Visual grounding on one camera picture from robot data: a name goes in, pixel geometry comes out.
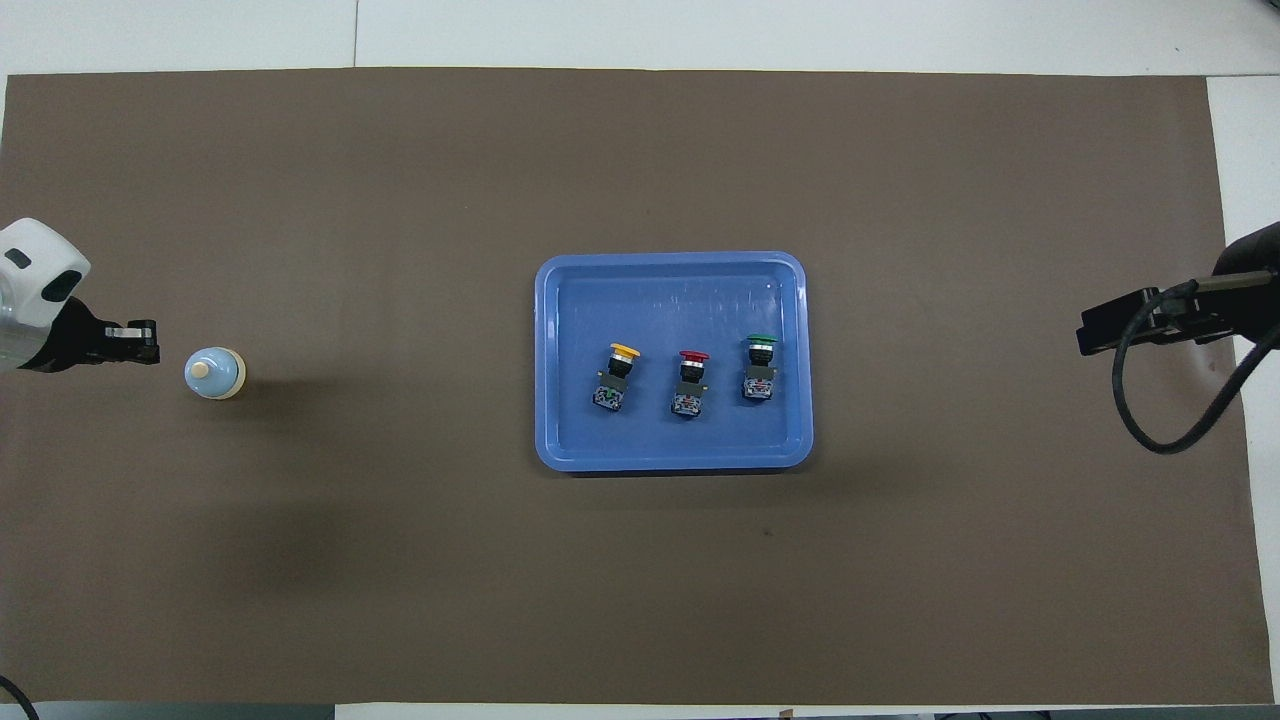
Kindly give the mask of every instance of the blue tray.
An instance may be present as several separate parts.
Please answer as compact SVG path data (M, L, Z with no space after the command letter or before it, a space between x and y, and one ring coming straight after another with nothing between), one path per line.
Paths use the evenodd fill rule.
M780 340L742 397L746 336ZM641 352L622 410L591 404L609 343ZM534 445L566 473L788 468L813 448L804 268L786 252L561 255L534 284ZM699 418L669 410L681 350L710 354Z

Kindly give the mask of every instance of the small bottle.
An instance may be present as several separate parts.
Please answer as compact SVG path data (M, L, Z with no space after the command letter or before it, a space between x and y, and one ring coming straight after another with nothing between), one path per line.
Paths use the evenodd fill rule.
M696 418L703 414L703 393L707 386L701 384L703 364L710 355L696 350L681 350L680 356L680 383L676 384L676 396L671 398L671 411L686 418Z
M640 351L617 342L609 347L613 350L609 355L609 369L595 373L600 377L600 384L591 395L591 402L617 413L622 410L622 397L627 392L627 373L631 372L635 359L640 357Z
M768 400L773 397L773 378L778 369L771 368L773 360L773 346L778 338L767 334L746 336L746 356L751 364L746 366L746 378L742 380L742 397L748 400Z
M227 400L244 387L244 359L227 347L206 347L187 359L182 374L200 397Z

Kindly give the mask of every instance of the black cable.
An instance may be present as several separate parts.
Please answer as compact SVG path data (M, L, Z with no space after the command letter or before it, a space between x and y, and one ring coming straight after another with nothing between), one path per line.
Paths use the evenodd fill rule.
M1244 380L1249 379L1249 375L1253 374L1253 370L1257 369L1260 363L1262 363L1262 359L1266 357L1267 352L1271 352L1276 345L1280 345L1280 323L1277 323L1268 329L1266 334L1258 338L1257 345L1254 345L1253 350L1244 356L1240 365L1231 373L1231 377L1226 379L1226 383L1222 384L1222 389L1220 389L1217 396L1213 397L1213 402L1210 402L1208 407L1204 409L1204 414L1199 416L1199 420L1196 420L1196 424L1192 425L1189 430L1172 442L1158 442L1153 439L1138 427L1138 421L1133 418L1133 413L1129 410L1129 401L1125 400L1125 355L1128 355L1129 346L1133 345L1134 338L1138 337L1138 328L1152 310L1166 300L1185 300L1196 295L1196 290L1198 287L1199 284L1196 281L1187 281L1148 300L1142 309L1134 313L1129 324L1125 325L1124 332L1120 333L1120 343L1116 345L1116 356L1111 363L1111 395L1115 397L1116 410L1120 413L1120 420L1124 421L1125 429L1129 430L1129 434L1132 434L1134 439L1137 439L1147 450L1160 455L1181 452L1199 442L1199 439L1204 437L1204 433L1207 433L1210 428L1217 423L1219 418L1222 416L1222 413L1226 411L1231 400L1239 395L1240 387L1244 386Z
M27 693L22 692L18 685L13 684L13 680L0 675L0 688L4 688L14 700L18 701L18 707L27 714L27 720L40 720L40 715L36 714L36 706L31 705L31 698Z

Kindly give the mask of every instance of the white table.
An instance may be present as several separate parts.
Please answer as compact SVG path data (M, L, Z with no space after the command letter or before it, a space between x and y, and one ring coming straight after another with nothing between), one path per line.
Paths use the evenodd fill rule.
M1262 0L0 0L0 81L352 65L1206 76L1224 240L1280 219L1280 10ZM1242 342L1238 355L1247 348ZM1277 393L1280 363L1268 360L1245 386L1244 409L1272 684L1280 684L1280 406L1270 401ZM338 717L663 719L780 710L365 705L339 706ZM796 710L914 716L960 708Z

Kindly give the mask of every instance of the brown tabletop surface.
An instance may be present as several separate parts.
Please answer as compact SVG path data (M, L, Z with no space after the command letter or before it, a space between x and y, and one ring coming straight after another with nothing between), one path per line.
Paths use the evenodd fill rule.
M1271 702L1238 406L1142 450L1079 311L1210 272L1203 79L339 69L9 81L0 223L159 366L0 378L0 667L37 700ZM817 441L532 445L532 281L785 250ZM192 351L248 363L227 402ZM1181 432L1228 343L1133 352Z

